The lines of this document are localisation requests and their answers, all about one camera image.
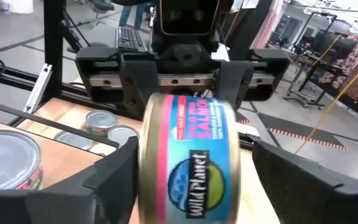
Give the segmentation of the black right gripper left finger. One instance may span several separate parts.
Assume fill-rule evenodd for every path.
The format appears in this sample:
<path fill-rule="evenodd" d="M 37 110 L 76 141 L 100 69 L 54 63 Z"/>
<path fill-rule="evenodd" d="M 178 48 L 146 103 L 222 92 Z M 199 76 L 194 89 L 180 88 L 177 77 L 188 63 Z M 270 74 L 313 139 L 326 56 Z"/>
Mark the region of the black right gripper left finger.
<path fill-rule="evenodd" d="M 138 139 L 43 190 L 0 190 L 0 224 L 127 224 L 137 197 Z"/>

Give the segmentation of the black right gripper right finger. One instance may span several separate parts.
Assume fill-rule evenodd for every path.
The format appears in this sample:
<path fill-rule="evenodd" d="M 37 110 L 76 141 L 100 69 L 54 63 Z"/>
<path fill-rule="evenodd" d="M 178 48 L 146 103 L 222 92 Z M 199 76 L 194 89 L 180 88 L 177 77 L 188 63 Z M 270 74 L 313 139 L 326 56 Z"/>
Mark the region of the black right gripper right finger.
<path fill-rule="evenodd" d="M 252 159 L 284 224 L 358 224 L 358 180 L 263 141 Z"/>

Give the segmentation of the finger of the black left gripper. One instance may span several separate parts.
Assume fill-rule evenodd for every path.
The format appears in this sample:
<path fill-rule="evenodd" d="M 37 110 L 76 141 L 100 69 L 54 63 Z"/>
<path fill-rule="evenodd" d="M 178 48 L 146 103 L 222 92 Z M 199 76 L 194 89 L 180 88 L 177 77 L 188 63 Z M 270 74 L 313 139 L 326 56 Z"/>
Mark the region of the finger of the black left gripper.
<path fill-rule="evenodd" d="M 253 64 L 250 61 L 220 62 L 220 68 L 215 75 L 214 96 L 227 101 L 237 110 L 253 74 Z"/>
<path fill-rule="evenodd" d="M 159 92 L 156 63 L 146 60 L 126 60 L 122 64 L 119 76 L 124 104 L 131 115 L 141 120 L 148 99 L 153 93 Z"/>

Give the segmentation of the gold-lid salmon can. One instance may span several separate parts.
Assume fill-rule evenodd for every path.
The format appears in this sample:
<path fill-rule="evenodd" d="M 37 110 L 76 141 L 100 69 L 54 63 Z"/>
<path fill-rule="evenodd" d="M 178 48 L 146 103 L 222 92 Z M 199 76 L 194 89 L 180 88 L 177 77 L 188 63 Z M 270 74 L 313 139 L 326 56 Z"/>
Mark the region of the gold-lid salmon can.
<path fill-rule="evenodd" d="M 139 140 L 140 224 L 235 224 L 241 188 L 232 106 L 153 94 Z"/>

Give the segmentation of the black orange-striped floor mat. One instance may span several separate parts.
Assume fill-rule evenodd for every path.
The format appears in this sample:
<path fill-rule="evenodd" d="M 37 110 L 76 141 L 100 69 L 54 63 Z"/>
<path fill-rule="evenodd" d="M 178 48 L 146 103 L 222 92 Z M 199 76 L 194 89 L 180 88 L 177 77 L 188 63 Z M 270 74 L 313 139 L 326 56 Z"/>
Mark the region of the black orange-striped floor mat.
<path fill-rule="evenodd" d="M 243 114 L 238 111 L 235 111 L 236 121 L 241 124 L 250 124 L 250 120 L 246 118 Z"/>
<path fill-rule="evenodd" d="M 261 122 L 263 122 L 266 130 L 271 134 L 280 134 L 289 138 L 306 140 L 313 130 L 312 127 L 269 116 L 267 114 L 258 113 L 257 115 Z M 320 129 L 317 129 L 308 141 L 322 146 L 347 151 L 347 147 L 337 140 L 333 134 Z"/>

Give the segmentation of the black keyboard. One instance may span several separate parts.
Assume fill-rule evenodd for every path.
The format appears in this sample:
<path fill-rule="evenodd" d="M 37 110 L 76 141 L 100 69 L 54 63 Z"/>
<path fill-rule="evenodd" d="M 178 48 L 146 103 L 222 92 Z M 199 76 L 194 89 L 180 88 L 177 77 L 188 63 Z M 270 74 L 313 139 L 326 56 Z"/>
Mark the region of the black keyboard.
<path fill-rule="evenodd" d="M 139 31 L 123 26 L 118 26 L 116 29 L 116 47 L 126 52 L 148 51 Z"/>

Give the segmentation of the black office chair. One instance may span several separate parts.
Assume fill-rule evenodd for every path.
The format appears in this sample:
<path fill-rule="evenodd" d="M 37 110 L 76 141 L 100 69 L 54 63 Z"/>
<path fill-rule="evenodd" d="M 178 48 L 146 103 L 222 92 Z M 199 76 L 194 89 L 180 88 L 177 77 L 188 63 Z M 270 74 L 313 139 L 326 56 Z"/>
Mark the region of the black office chair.
<path fill-rule="evenodd" d="M 87 0 L 89 2 L 89 5 L 91 6 L 92 10 L 96 13 L 95 19 L 94 19 L 94 26 L 96 27 L 98 24 L 100 24 L 99 15 L 105 14 L 108 11 L 114 10 L 114 5 L 111 3 L 108 3 L 106 0 Z"/>

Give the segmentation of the pink fabric curtain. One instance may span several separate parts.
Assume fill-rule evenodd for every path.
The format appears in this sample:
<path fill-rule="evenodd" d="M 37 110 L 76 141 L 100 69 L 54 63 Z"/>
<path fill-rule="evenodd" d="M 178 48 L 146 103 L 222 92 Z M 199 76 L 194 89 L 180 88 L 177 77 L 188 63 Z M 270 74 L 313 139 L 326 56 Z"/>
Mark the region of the pink fabric curtain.
<path fill-rule="evenodd" d="M 269 41 L 271 33 L 275 30 L 281 16 L 284 0 L 273 0 L 262 26 L 260 27 L 253 43 L 252 49 L 263 49 Z"/>

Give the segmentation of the red patterned tapestry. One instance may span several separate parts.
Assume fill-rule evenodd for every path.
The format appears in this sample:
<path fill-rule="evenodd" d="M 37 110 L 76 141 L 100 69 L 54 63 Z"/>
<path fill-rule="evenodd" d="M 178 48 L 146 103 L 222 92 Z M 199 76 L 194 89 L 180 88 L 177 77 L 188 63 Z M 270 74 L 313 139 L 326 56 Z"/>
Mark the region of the red patterned tapestry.
<path fill-rule="evenodd" d="M 358 74 L 358 34 L 351 34 L 347 39 L 354 40 L 357 44 L 345 60 L 338 60 L 336 63 L 342 67 L 349 76 L 338 76 L 335 78 L 332 73 L 325 72 L 324 75 L 318 79 L 319 84 L 328 84 L 328 87 L 333 87 L 338 92 L 341 92 L 342 89 Z M 344 94 L 354 101 L 358 101 L 358 78 Z"/>

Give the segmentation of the silver mounting bracket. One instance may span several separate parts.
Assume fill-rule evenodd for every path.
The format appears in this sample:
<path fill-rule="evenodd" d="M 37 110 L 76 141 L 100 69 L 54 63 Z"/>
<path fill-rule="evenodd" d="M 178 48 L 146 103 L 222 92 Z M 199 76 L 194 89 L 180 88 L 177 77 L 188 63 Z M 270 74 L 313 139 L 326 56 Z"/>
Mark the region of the silver mounting bracket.
<path fill-rule="evenodd" d="M 52 74 L 52 65 L 45 63 L 29 95 L 27 103 L 25 104 L 25 107 L 23 109 L 23 112 L 32 114 L 37 110 L 40 101 L 43 97 L 44 91 L 47 87 L 47 84 L 50 80 L 51 74 Z"/>

